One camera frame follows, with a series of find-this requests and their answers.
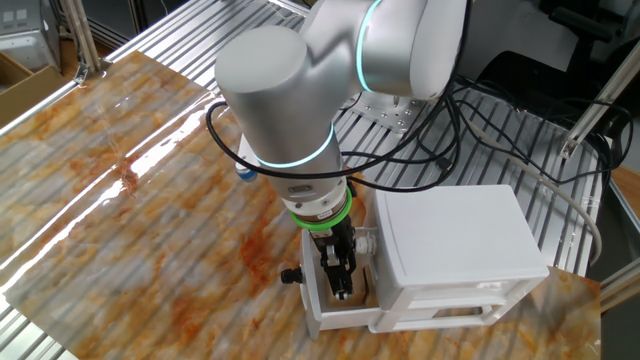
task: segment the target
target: metal slatted table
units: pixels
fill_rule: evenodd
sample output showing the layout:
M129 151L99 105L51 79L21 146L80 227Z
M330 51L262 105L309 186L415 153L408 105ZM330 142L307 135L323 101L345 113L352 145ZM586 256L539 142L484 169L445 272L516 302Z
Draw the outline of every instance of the metal slatted table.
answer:
M279 25L299 30L306 13L305 8L278 0L192 0L113 52L107 60L118 61L132 51L141 51L217 93L214 65L216 54L224 45L238 34L260 26ZM73 82L68 83L20 119L32 116L75 86ZM588 145L580 147L569 161L557 156L565 133L560 127L541 124L541 119L536 116L518 112L503 101L477 91L462 91L456 97L478 107L493 124L509 134L521 149L528 151L535 161L555 176L570 177L595 170L598 166L597 153ZM462 106L462 109L468 119L502 145L510 147L469 108ZM428 107L423 109L415 124L424 121L428 112ZM403 137L351 111L336 114L334 124L343 150L383 154ZM10 128L0 130L0 136L6 131ZM443 112L428 124L420 139L431 151L439 152L451 141L452 133L449 118ZM586 273L592 237L575 211L535 179L525 176L505 156L479 146L466 128L462 133L461 151L460 163L445 185L511 185L548 264L580 275ZM414 142L397 156L420 159L428 154ZM346 159L349 166L363 161L355 157ZM431 182L439 173L440 169L433 163L428 166L387 163L369 169L365 175L380 184L407 187ZM580 202L593 218L596 217L602 193L600 177L581 178L561 188ZM10 307L2 297L0 359L75 357Z

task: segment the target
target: white box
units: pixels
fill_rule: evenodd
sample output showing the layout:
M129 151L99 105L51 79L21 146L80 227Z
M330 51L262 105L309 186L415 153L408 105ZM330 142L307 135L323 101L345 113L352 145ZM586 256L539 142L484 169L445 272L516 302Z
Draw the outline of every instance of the white box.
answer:
M378 252L369 263L379 308L330 307L319 254L303 234L300 289L312 338L353 326L392 332L491 325L549 273L507 185L378 191L375 199ZM481 310L438 314L459 308Z

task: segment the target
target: green ring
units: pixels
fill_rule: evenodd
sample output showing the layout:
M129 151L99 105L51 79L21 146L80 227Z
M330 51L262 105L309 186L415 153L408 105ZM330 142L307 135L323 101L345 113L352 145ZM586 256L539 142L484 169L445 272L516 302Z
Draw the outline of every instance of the green ring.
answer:
M325 231L338 225L340 221L344 220L344 218L346 218L347 215L349 215L349 211L351 211L352 203L353 203L353 198L351 197L351 190L349 190L349 187L347 187L347 204L344 206L344 209L342 209L342 211L340 212L340 214L338 214L338 216L334 217L333 219L325 223L311 224L298 219L298 217L296 217L296 215L291 211L289 211L289 214L291 214L291 218L293 219L293 221L303 229L307 229L309 231Z

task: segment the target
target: black connector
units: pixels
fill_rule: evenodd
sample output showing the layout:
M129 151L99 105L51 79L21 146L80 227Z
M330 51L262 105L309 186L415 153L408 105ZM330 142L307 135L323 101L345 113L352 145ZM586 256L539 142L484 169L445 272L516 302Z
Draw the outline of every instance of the black connector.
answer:
M297 267L295 269L282 270L280 273L280 281L283 284L302 284L302 269Z

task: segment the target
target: marble-pattern sheet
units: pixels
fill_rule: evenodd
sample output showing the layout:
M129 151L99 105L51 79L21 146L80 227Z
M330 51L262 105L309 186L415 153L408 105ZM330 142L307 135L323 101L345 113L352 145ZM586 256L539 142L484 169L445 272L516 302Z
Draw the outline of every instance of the marble-pattern sheet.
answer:
M211 140L214 100L134 53L0 138L0 290L78 358L599 358L599 286L559 270L493 327L311 340L279 282L300 230Z

